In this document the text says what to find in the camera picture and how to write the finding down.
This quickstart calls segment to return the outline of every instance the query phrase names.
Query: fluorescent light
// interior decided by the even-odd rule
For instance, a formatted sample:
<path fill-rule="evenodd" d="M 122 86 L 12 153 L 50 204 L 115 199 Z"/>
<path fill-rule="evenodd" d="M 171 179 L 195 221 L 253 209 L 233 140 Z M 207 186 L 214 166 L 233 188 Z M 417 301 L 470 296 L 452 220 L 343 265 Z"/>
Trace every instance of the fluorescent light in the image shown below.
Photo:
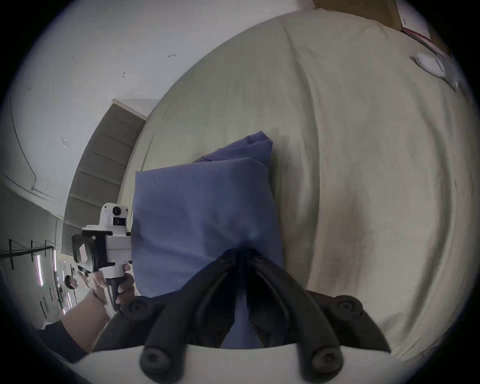
<path fill-rule="evenodd" d="M 40 263 L 40 255 L 36 256 L 36 277 L 38 284 L 43 286 L 42 264 Z"/>
<path fill-rule="evenodd" d="M 53 271 L 57 271 L 57 253 L 55 252 L 55 248 L 53 249 Z"/>
<path fill-rule="evenodd" d="M 70 300 L 70 292 L 67 293 L 67 302 L 70 309 L 72 309 L 72 300 Z"/>

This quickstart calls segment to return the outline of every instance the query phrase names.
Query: black sleeve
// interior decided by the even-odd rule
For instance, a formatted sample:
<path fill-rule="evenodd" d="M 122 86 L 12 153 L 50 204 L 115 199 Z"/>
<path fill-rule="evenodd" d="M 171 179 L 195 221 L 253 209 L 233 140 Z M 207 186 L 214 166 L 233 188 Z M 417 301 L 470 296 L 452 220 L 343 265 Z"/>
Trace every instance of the black sleeve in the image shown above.
<path fill-rule="evenodd" d="M 45 329 L 37 329 L 37 336 L 53 352 L 70 363 L 75 363 L 87 353 L 72 339 L 61 321 L 49 324 Z"/>

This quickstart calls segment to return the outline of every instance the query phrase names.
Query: wrinkled fabric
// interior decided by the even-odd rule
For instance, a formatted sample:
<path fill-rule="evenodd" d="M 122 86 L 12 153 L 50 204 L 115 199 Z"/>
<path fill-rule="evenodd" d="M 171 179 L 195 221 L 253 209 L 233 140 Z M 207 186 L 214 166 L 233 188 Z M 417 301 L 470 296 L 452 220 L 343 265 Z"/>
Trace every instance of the wrinkled fabric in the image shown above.
<path fill-rule="evenodd" d="M 272 141 L 247 136 L 193 164 L 137 172 L 132 263 L 138 291 L 180 289 L 232 248 L 256 248 L 283 267 L 276 207 L 268 183 Z M 223 348 L 260 348 L 238 288 L 235 323 Z"/>

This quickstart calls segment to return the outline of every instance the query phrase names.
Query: paper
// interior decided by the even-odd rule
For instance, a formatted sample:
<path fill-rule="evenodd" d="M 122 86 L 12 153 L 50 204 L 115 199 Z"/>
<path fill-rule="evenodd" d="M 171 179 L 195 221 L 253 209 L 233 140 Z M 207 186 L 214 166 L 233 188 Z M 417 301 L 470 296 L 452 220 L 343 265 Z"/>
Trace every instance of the paper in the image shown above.
<path fill-rule="evenodd" d="M 396 7 L 404 29 L 409 29 L 431 40 L 427 21 L 415 8 L 405 0 L 396 0 Z"/>

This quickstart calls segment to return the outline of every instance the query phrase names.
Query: mattress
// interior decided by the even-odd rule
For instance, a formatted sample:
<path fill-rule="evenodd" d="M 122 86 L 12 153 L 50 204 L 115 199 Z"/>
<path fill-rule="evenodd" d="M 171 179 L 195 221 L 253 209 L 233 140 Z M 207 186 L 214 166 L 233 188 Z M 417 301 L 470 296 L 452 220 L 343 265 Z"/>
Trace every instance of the mattress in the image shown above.
<path fill-rule="evenodd" d="M 250 28 L 159 102 L 119 203 L 132 206 L 137 171 L 264 131 L 287 271 L 357 297 L 392 354 L 414 357 L 468 297 L 480 224 L 478 117 L 418 52 L 429 53 L 399 31 L 323 9 Z"/>

